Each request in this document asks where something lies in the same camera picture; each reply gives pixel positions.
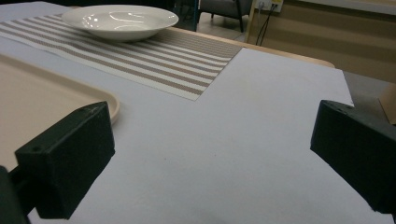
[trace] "striped placemat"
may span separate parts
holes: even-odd
[[[0,22],[0,36],[191,100],[241,49],[172,30],[144,41],[110,43],[73,29],[61,15]]]

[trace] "black plastic block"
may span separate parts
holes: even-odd
[[[70,218],[114,155],[107,103],[84,106],[16,151],[19,168],[45,188],[42,218]]]
[[[0,166],[0,224],[27,224],[20,200],[8,177],[6,168]]]
[[[380,213],[396,212],[396,128],[355,107],[321,101],[311,149]]]

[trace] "plate rim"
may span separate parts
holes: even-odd
[[[176,19],[173,22],[166,23],[165,25],[162,25],[162,26],[159,26],[159,27],[155,27],[155,28],[148,29],[148,30],[137,30],[137,31],[110,30],[110,29],[92,29],[90,27],[86,27],[86,26],[83,26],[83,25],[77,26],[73,22],[70,22],[71,21],[70,18],[75,13],[88,12],[89,10],[92,10],[93,8],[98,8],[98,9],[108,8],[108,10],[110,10],[111,8],[118,8],[118,7],[123,7],[122,11],[125,11],[125,12],[131,11],[132,7],[133,8],[148,8],[150,10],[157,10],[157,11],[168,13],[169,15],[174,16]],[[89,7],[76,7],[76,8],[73,8],[71,10],[66,11],[65,13],[62,14],[61,17],[62,17],[62,21],[64,23],[66,23],[67,25],[72,26],[72,27],[74,27],[76,29],[79,29],[79,30],[93,31],[93,32],[110,32],[110,33],[139,33],[139,32],[158,31],[158,30],[165,29],[167,27],[174,26],[179,21],[178,15],[175,14],[174,12],[172,12],[172,11],[169,11],[169,10],[166,10],[166,9],[163,9],[163,8],[159,8],[159,7],[146,7],[146,6],[137,6],[137,5],[99,5],[99,6],[89,6]]]

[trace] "white table surface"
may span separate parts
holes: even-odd
[[[3,5],[0,21],[67,9]],[[340,70],[243,49],[194,102],[9,39],[0,53],[121,101],[116,155],[74,215],[33,224],[392,223],[309,149],[319,101],[351,104]]]

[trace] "chair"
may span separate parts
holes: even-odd
[[[197,23],[199,22],[201,13],[207,12],[212,14],[212,19],[216,14],[239,20],[241,33],[243,33],[244,24],[242,17],[250,13],[252,2],[253,0],[201,0]]]

